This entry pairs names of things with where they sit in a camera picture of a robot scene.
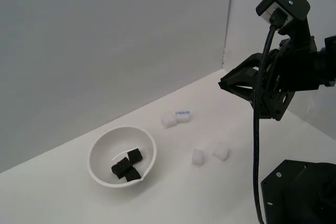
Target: white backdrop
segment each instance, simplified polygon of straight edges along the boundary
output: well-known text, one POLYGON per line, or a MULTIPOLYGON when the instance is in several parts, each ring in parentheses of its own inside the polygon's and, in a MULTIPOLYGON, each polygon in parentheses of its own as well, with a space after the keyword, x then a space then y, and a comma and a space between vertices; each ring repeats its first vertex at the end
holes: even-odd
POLYGON ((229 0, 0 3, 0 172, 222 65, 229 0))
MULTIPOLYGON (((311 9, 308 22, 320 50, 324 39, 336 34, 335 0, 307 0, 311 9)), ((231 0, 223 68, 230 71, 244 59, 262 52, 268 23, 256 14, 261 0, 231 0)), ((272 47, 278 48, 285 37, 275 35, 272 47)), ((289 110, 336 139, 336 88, 320 87, 318 91, 297 92, 289 110)))

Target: white bowl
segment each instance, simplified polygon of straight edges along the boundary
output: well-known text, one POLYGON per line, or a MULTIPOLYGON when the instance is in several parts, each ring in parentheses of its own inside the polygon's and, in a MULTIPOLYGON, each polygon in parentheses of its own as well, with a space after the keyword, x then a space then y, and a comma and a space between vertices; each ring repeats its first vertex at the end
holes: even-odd
POLYGON ((128 187, 143 181, 156 158, 156 144, 153 137, 145 130, 133 126, 116 127, 97 139, 91 148, 87 165, 91 177, 99 184, 107 187, 128 187), (127 152, 139 148, 143 160, 134 167, 141 179, 127 182, 118 179, 111 167, 127 157, 127 152))

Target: black cable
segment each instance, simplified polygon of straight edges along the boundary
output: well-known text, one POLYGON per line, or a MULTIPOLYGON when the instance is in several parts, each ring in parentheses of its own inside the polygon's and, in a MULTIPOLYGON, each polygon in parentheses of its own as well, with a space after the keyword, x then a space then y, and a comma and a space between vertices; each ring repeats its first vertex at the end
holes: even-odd
POLYGON ((257 217, 260 224, 264 224, 263 217, 260 207, 260 198, 259 198, 259 108, 260 108, 260 97, 262 90, 262 77, 265 72, 266 59, 269 54, 269 50, 272 44, 274 33, 277 31, 277 26, 271 25, 269 27, 269 32, 266 38, 264 51, 259 64, 259 70, 257 74, 257 82, 255 85, 255 94, 253 99, 253 194, 254 202, 257 210, 257 217))

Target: white table surface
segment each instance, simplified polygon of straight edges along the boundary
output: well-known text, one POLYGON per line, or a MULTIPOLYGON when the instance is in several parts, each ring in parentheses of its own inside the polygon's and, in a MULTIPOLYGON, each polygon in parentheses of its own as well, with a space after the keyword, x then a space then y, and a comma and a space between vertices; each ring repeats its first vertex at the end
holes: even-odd
MULTIPOLYGON (((219 70, 155 102, 0 174, 0 223, 257 223, 252 191, 250 104, 221 90, 219 70), (160 116, 189 109, 192 121, 164 129, 160 116), (118 125, 148 130, 157 158, 146 179, 105 188, 88 174, 89 148, 118 125), (221 162, 212 146, 226 142, 221 162), (206 152, 191 165, 193 148, 206 152)), ((284 159, 336 163, 336 141, 289 111, 281 122, 262 120, 260 181, 284 159)))

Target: white cube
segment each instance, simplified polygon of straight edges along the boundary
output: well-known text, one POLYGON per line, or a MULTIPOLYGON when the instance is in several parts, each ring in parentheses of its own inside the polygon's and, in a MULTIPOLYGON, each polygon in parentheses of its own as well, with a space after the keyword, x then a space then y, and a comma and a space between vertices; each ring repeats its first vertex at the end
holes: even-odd
POLYGON ((226 143, 220 142, 216 144, 212 154, 219 160, 225 161, 229 156, 229 147, 226 143))
POLYGON ((175 112, 177 123, 190 122, 191 113, 189 110, 181 110, 175 112))
POLYGON ((175 113, 173 112, 165 113, 161 117, 161 122, 166 129, 177 126, 177 119, 176 119, 175 113))
POLYGON ((201 150, 194 149, 192 163, 194 165, 202 166, 204 163, 204 155, 201 150))

